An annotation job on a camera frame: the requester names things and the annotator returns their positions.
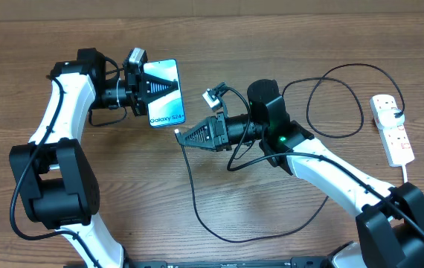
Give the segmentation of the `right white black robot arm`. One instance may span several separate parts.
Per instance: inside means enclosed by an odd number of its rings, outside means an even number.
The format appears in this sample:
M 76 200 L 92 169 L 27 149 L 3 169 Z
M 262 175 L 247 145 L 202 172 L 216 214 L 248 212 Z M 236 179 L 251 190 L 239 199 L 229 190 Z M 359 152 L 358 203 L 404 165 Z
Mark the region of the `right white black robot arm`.
M 396 187 L 361 172 L 291 120 L 275 80 L 253 82 L 246 114 L 219 112 L 185 133 L 181 147 L 236 150 L 257 141 L 261 161 L 323 191 L 356 221 L 359 239 L 337 248 L 322 267 L 424 267 L 424 195 L 406 182 Z

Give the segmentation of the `Samsung Galaxy smartphone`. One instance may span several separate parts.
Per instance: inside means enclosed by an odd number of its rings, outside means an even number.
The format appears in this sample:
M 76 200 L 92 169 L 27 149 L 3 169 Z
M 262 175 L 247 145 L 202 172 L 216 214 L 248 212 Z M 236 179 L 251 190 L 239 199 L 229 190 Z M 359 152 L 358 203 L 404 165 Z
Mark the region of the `Samsung Galaxy smartphone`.
M 144 74 L 150 126 L 158 128 L 183 124 L 186 117 L 176 59 L 146 63 Z

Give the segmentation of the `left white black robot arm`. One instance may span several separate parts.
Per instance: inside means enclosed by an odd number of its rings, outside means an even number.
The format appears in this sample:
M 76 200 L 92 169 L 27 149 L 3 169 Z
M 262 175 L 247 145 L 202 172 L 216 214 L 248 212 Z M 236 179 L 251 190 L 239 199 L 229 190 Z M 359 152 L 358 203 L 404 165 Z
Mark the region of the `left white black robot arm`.
M 58 62 L 49 74 L 51 98 L 28 143 L 13 147 L 10 167 L 16 186 L 9 221 L 16 206 L 46 228 L 46 237 L 64 237 L 85 267 L 132 267 L 125 248 L 103 222 L 100 189 L 81 147 L 84 126 L 96 109 L 123 109 L 147 116 L 152 127 L 184 122 L 176 60 L 149 61 L 144 49 L 132 49 L 122 65 L 95 48 L 81 48 L 73 61 Z

